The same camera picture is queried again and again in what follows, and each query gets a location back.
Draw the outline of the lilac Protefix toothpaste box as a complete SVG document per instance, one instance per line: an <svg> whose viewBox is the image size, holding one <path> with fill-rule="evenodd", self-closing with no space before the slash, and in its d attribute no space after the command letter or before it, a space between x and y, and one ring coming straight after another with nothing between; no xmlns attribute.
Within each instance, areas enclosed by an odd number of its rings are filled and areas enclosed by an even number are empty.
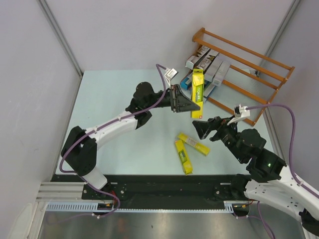
<svg viewBox="0 0 319 239"><path fill-rule="evenodd" d="M215 86L221 86L222 81L224 80L228 70L230 68L230 63L227 61L223 61L219 66L214 78L212 79L212 83Z"/></svg>

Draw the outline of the blue toothpaste box with barcode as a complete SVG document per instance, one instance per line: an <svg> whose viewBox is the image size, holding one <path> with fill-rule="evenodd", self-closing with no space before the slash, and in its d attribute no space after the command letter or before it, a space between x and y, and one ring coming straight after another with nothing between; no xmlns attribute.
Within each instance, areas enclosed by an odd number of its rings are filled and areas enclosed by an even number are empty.
<svg viewBox="0 0 319 239"><path fill-rule="evenodd" d="M192 74L185 76L181 82L180 87L184 90L188 90L192 85Z"/></svg>

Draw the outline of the silver black R&O charcoal box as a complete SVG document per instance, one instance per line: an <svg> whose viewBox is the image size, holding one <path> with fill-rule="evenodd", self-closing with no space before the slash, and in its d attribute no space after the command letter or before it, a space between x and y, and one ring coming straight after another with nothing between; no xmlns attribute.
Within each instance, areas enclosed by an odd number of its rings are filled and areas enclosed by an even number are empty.
<svg viewBox="0 0 319 239"><path fill-rule="evenodd" d="M199 60L204 57L208 52L210 51L210 48L207 46L202 45L193 55L191 55L186 63L186 68L193 69L194 66L199 62Z"/></svg>

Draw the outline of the lilac text-side toothpaste box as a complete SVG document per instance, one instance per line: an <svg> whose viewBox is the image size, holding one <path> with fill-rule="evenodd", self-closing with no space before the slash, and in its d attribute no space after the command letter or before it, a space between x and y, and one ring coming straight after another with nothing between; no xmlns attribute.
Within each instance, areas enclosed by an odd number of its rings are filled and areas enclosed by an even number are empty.
<svg viewBox="0 0 319 239"><path fill-rule="evenodd" d="M220 56L214 58L208 69L206 70L204 77L206 80L211 80L217 73L220 65L222 64L223 59Z"/></svg>

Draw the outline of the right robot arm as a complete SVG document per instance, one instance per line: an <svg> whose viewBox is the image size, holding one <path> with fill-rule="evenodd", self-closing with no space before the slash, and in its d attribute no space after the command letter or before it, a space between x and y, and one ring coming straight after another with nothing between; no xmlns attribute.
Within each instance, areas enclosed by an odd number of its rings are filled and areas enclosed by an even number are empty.
<svg viewBox="0 0 319 239"><path fill-rule="evenodd" d="M253 128L239 132L235 117L214 117L192 122L200 139L215 131L210 141L222 141L249 176L238 174L231 183L230 195L261 201L301 222L309 233L319 235L319 192L299 176L275 153L265 148L266 140Z"/></svg>

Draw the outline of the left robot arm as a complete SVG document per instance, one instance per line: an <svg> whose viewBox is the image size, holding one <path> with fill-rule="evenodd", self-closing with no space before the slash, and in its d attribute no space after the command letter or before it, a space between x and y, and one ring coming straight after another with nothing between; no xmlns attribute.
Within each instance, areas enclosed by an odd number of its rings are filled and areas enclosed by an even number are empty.
<svg viewBox="0 0 319 239"><path fill-rule="evenodd" d="M138 129L152 117L152 108L169 107L174 113L197 111L199 105L188 98L180 85L171 85L165 91L154 92L149 82L141 82L129 106L116 118L96 127L71 129L61 151L62 160L88 184L99 199L109 196L107 178L96 165L97 151L113 138Z"/></svg>

